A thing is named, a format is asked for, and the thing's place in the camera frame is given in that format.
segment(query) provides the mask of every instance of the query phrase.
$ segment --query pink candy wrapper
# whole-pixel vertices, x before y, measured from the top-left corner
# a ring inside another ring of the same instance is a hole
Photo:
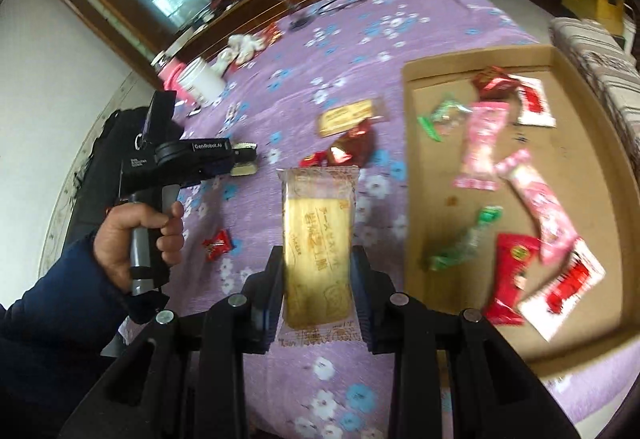
[[[519,125],[533,125],[537,127],[555,127],[556,119],[551,115],[549,102],[546,101],[545,88],[542,80],[527,78],[526,76],[509,75],[519,80],[518,98],[522,103],[522,111],[518,116]]]
[[[604,278],[605,271],[582,239],[577,239],[569,262],[558,278],[518,305],[542,337],[558,332],[583,295]]]
[[[530,164],[526,148],[500,161],[495,169],[508,179],[520,198],[540,223],[540,259],[542,263],[559,262],[571,249],[578,233],[555,194]]]
[[[509,104],[505,102],[478,102],[466,126],[466,149],[460,174],[453,181],[459,188],[498,190],[500,183],[495,173],[494,146],[498,133],[507,123]]]

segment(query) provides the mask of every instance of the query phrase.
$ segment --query white jar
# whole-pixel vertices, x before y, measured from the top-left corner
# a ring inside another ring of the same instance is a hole
[[[201,106],[210,106],[220,97],[226,83],[204,58],[196,58],[178,76],[178,84]]]

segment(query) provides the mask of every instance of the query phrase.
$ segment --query candy wrapper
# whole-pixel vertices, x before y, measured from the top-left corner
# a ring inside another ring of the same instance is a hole
[[[520,313],[549,341],[583,295],[604,278],[605,271],[582,239],[558,278],[518,305]]]
[[[556,119],[551,115],[542,80],[515,75],[511,75],[511,78],[521,82],[518,87],[518,98],[522,103],[522,112],[518,116],[518,123],[537,127],[555,127]]]
[[[441,142],[442,138],[463,123],[471,112],[471,109],[459,101],[447,98],[430,116],[419,116],[418,123],[432,140]]]
[[[501,206],[485,206],[480,210],[476,226],[469,228],[452,246],[430,257],[429,269],[440,271],[473,259],[486,230],[502,216]]]
[[[514,94],[520,85],[516,77],[509,76],[504,69],[495,65],[480,71],[471,82],[478,89],[482,101],[504,100]]]
[[[540,259],[545,265],[559,262],[574,244],[578,233],[549,185],[530,163],[529,150],[522,148],[495,167],[511,182],[529,211],[540,223]]]
[[[529,235],[500,233],[496,239],[494,295],[482,314],[493,325],[522,325],[513,309],[527,279],[531,260],[540,251],[540,240]]]
[[[216,233],[212,239],[206,239],[202,245],[207,251],[207,260],[213,261],[222,256],[224,253],[230,252],[234,249],[231,244],[231,238],[226,229],[221,229]]]
[[[358,340],[349,281],[356,166],[279,170],[285,262],[280,344]]]
[[[466,149],[461,173],[453,181],[459,188],[498,190],[500,183],[494,168],[494,146],[498,133],[507,123],[509,104],[478,102],[466,126]]]
[[[353,129],[362,120],[376,124],[388,119],[385,102],[382,98],[361,100],[335,109],[329,109],[318,117],[318,134],[322,138]]]
[[[335,140],[328,150],[314,152],[300,161],[301,168],[309,166],[350,166],[363,167],[367,164],[376,144],[376,133],[369,118]]]

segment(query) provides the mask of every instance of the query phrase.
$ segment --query hand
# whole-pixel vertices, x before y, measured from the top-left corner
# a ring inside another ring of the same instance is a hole
[[[172,217],[156,212],[144,203],[126,203],[111,209],[94,239],[94,257],[109,280],[122,292],[131,289],[129,248],[131,230],[138,226],[160,228],[162,237],[156,246],[169,266],[182,260],[184,245],[182,216],[184,207],[178,201],[171,206]]]

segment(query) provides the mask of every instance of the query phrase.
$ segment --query screw head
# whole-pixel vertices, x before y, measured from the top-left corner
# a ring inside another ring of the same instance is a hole
[[[409,297],[404,293],[398,292],[389,297],[389,302],[398,306],[407,305],[409,303]]]
[[[478,309],[465,309],[462,316],[468,322],[478,323],[482,320],[482,313]]]
[[[172,311],[169,311],[168,309],[165,309],[164,311],[160,311],[156,315],[156,322],[162,325],[168,324],[173,319],[174,319],[174,313]]]
[[[229,297],[228,302],[231,307],[240,307],[246,304],[247,298],[241,293],[236,293]]]

